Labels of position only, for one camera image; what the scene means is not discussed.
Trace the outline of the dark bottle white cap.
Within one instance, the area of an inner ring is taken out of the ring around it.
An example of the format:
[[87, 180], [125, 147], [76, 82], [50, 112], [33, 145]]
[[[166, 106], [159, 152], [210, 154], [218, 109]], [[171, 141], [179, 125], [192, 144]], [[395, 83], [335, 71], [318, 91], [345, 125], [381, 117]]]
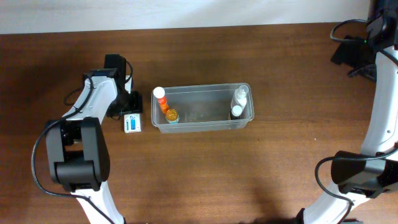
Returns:
[[240, 105], [235, 105], [232, 107], [231, 111], [229, 112], [230, 120], [237, 120], [241, 119], [241, 115], [243, 113], [243, 109]]

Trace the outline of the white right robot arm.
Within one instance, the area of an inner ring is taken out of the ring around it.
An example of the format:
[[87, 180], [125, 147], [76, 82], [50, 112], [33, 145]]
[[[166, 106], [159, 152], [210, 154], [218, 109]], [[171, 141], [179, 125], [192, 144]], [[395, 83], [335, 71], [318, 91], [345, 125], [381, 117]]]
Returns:
[[331, 162], [331, 183], [320, 198], [302, 208], [294, 223], [345, 223], [358, 205], [397, 190], [397, 1], [371, 1], [365, 20], [367, 39], [339, 39], [364, 44], [375, 53], [376, 92], [361, 152], [339, 151], [318, 162]]

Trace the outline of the white Panadol box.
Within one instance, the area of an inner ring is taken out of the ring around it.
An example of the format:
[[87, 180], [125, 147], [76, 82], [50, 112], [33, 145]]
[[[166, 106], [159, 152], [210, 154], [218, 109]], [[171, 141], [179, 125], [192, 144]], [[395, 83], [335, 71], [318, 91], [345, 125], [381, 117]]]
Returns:
[[124, 132], [138, 133], [142, 131], [141, 115], [139, 113], [124, 115]]

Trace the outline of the orange effervescent tablet tube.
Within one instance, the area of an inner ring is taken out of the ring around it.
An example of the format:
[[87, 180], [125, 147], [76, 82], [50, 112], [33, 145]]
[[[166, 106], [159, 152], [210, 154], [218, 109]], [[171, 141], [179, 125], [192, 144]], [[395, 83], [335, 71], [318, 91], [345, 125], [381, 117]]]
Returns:
[[165, 90], [161, 86], [157, 86], [153, 89], [153, 95], [155, 96], [158, 104], [160, 106], [161, 111], [163, 114], [166, 114], [169, 110], [169, 105], [167, 103], [167, 99], [165, 97]]

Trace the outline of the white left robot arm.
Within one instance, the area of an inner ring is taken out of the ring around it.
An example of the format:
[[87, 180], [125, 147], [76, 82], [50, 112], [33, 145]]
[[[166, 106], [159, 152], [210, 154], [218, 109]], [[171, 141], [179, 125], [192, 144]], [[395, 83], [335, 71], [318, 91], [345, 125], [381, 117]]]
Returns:
[[107, 54], [101, 69], [83, 74], [79, 97], [61, 118], [49, 121], [45, 138], [50, 178], [75, 198], [90, 223], [125, 223], [111, 196], [110, 156], [101, 123], [105, 117], [129, 118], [137, 127], [142, 96], [134, 91], [132, 65], [119, 54]]

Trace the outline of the gold lid small jar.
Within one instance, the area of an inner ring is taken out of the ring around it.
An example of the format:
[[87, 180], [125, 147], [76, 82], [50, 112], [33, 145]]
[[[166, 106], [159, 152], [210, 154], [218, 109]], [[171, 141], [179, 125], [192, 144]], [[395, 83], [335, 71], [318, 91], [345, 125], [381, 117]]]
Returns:
[[175, 109], [169, 109], [165, 114], [165, 118], [169, 124], [175, 124], [179, 122], [179, 115]]

